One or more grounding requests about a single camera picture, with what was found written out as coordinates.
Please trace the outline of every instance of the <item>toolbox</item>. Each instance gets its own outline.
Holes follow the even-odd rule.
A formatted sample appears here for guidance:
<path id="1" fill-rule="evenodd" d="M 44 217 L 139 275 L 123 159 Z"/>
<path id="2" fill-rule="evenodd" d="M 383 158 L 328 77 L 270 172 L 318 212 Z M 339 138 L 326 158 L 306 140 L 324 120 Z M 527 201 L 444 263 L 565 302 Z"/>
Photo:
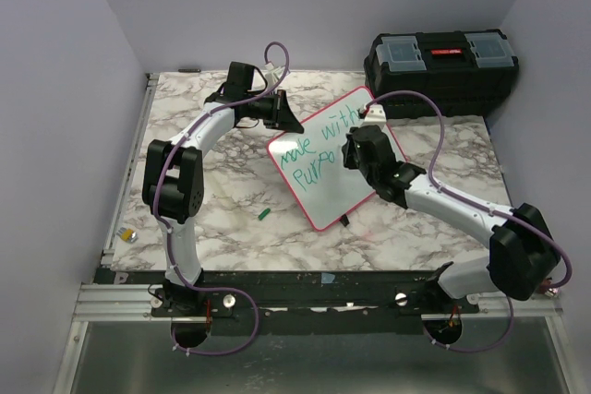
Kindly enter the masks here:
<path id="1" fill-rule="evenodd" d="M 374 97 L 396 90 L 429 96 L 443 115 L 483 115 L 511 93 L 518 59 L 500 30 L 380 34 L 364 61 Z M 414 96 L 392 99 L 395 118 L 435 115 Z"/>

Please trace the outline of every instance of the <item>screw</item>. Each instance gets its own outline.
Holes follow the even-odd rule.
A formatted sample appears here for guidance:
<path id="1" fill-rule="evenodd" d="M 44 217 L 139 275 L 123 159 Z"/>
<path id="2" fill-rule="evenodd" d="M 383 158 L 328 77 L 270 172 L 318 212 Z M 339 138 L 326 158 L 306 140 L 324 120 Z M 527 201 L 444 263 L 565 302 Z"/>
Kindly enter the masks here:
<path id="1" fill-rule="evenodd" d="M 469 304 L 477 304 L 478 303 L 478 294 L 468 294 L 466 300 Z"/>
<path id="2" fill-rule="evenodd" d="M 408 304 L 408 297 L 404 293 L 397 293 L 394 300 L 398 306 L 406 306 Z"/>
<path id="3" fill-rule="evenodd" d="M 162 300 L 157 299 L 156 297 L 152 297 L 151 298 L 151 300 L 150 300 L 150 306 L 152 308 L 157 309 L 157 308 L 160 308 L 162 305 L 163 305 L 163 301 Z"/>
<path id="4" fill-rule="evenodd" d="M 234 296 L 232 294 L 227 294 L 226 296 L 223 297 L 223 306 L 225 306 L 226 308 L 231 308 L 232 306 L 234 306 L 236 303 L 236 299 L 234 298 Z"/>

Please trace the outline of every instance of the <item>black bracket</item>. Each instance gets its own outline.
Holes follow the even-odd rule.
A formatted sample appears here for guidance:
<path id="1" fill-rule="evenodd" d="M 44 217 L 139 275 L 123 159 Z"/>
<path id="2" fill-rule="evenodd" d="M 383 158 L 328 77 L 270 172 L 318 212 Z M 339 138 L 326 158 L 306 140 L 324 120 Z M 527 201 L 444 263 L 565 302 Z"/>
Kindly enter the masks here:
<path id="1" fill-rule="evenodd" d="M 423 314 L 451 313 L 455 304 L 461 307 L 462 313 L 478 311 L 476 305 L 465 299 L 453 301 L 431 293 L 431 282 L 436 282 L 438 271 L 331 271 L 330 283 L 322 278 L 323 274 L 203 271 L 196 285 L 238 288 L 249 293 L 259 307 L 259 334 L 263 335 L 422 334 Z M 239 294 L 193 292 L 165 281 L 156 295 L 163 303 L 152 309 L 154 317 L 206 317 L 211 322 L 211 335 L 240 336 L 252 330 L 252 307 Z M 224 302 L 229 295 L 234 299 L 231 305 L 227 300 Z M 372 307 L 336 309 L 347 304 Z M 319 313 L 311 309 L 319 306 L 326 307 L 326 311 Z M 269 309 L 277 307 L 284 310 Z M 196 326 L 194 332 L 194 341 L 199 341 L 203 326 Z"/>
<path id="2" fill-rule="evenodd" d="M 349 218 L 347 217 L 347 215 L 346 215 L 346 214 L 343 214 L 343 215 L 341 216 L 341 219 L 339 219 L 339 222 L 340 222 L 340 223 L 341 223 L 343 226 L 345 226 L 345 227 L 346 227 L 346 226 L 349 226 L 349 223 L 351 223 L 351 222 L 349 221 Z"/>
<path id="3" fill-rule="evenodd" d="M 146 171 L 141 189 L 141 199 L 150 206 L 153 214 L 156 186 L 168 154 L 171 142 L 153 140 L 146 154 Z M 163 182 L 158 212 L 161 216 L 185 223 L 194 216 L 203 203 L 203 159 L 195 148 L 180 148 L 173 157 L 170 168 L 178 167 L 178 178 L 166 175 Z"/>
<path id="4" fill-rule="evenodd" d="M 380 198 L 407 209 L 404 191 L 425 170 L 398 161 L 388 136 L 377 125 L 352 127 L 346 139 L 344 167 L 359 170 Z"/>
<path id="5" fill-rule="evenodd" d="M 255 97 L 262 91 L 252 91 L 252 80 L 255 67 L 253 65 L 232 62 L 228 70 L 228 78 L 223 87 L 208 97 L 205 102 L 235 103 Z M 292 113 L 284 90 L 268 94 L 265 97 L 234 107 L 234 125 L 241 119 L 250 117 L 260 119 L 269 129 L 287 131 L 289 133 L 304 133 L 304 127 Z"/>
<path id="6" fill-rule="evenodd" d="M 524 203 L 513 211 L 513 216 L 552 238 L 536 207 Z M 552 245 L 514 221 L 506 221 L 492 231 L 488 264 L 492 282 L 515 300 L 529 299 L 556 268 L 560 256 Z"/>

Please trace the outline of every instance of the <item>white marble pattern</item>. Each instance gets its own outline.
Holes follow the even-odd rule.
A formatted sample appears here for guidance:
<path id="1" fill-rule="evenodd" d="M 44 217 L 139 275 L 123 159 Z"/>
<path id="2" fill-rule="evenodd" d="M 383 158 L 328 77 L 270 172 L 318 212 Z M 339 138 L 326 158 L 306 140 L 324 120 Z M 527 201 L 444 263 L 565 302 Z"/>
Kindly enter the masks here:
<path id="1" fill-rule="evenodd" d="M 162 74 L 143 138 L 123 225 L 138 233 L 134 244 L 115 240 L 112 268 L 165 269 L 163 240 L 141 201 L 145 153 L 155 138 L 168 139 L 198 113 L 224 81 L 225 72 Z M 293 72 L 283 87 L 296 116 L 306 117 L 363 85 L 360 73 Z M 480 117 L 447 119 L 436 176 L 486 200 L 508 204 L 499 165 Z M 432 118 L 392 123 L 410 161 L 427 167 L 439 127 Z M 435 269 L 442 263 L 487 254 L 486 249 L 442 221 L 403 210 L 377 197 L 340 223 L 316 233 L 267 157 L 276 133 L 259 124 L 235 129 L 205 158 L 205 198 L 196 216 L 199 259 L 218 270 Z M 266 208 L 271 213 L 259 221 Z"/>

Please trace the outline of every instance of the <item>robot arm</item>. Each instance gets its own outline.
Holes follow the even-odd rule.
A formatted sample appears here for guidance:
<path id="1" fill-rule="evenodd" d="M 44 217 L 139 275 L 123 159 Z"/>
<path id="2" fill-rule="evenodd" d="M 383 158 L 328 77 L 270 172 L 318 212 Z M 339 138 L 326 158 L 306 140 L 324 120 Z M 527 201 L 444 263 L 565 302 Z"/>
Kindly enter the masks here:
<path id="1" fill-rule="evenodd" d="M 183 276 L 195 283 L 201 273 L 201 265 L 195 248 L 194 216 L 203 202 L 203 158 L 225 133 L 236 127 L 244 117 L 261 119 L 270 129 L 303 133 L 304 128 L 294 117 L 284 90 L 277 90 L 257 101 L 226 108 L 217 113 L 211 110 L 221 105 L 254 97 L 260 91 L 251 91 L 255 67 L 233 62 L 228 70 L 227 80 L 218 92 L 205 101 L 201 114 L 179 134 L 168 141 L 153 140 L 148 146 L 146 170 L 142 187 L 142 200 L 150 206 L 153 214 L 153 201 L 159 176 L 164 162 L 173 146 L 179 142 L 188 129 L 204 114 L 211 117 L 198 126 L 176 152 L 171 167 L 178 174 L 168 173 L 164 179 L 158 212 L 172 226 L 172 250 L 177 266 Z M 269 73 L 269 81 L 276 82 L 276 69 Z M 158 221 L 164 242 L 169 233 L 167 226 Z M 172 283 L 184 286 L 166 254 L 168 269 L 165 277 Z"/>
<path id="2" fill-rule="evenodd" d="M 351 128 L 343 146 L 344 167 L 359 170 L 382 199 L 446 221 L 489 250 L 488 257 L 450 262 L 438 269 L 428 283 L 433 295 L 458 299 L 470 293 L 502 291 L 513 299 L 527 300 L 556 267 L 559 256 L 551 245 L 492 211 L 512 213 L 549 236 L 539 210 L 527 204 L 519 209 L 496 205 L 445 186 L 488 208 L 484 211 L 441 193 L 424 169 L 396 159 L 382 132 L 386 119 L 383 108 L 373 105 L 363 124 Z"/>

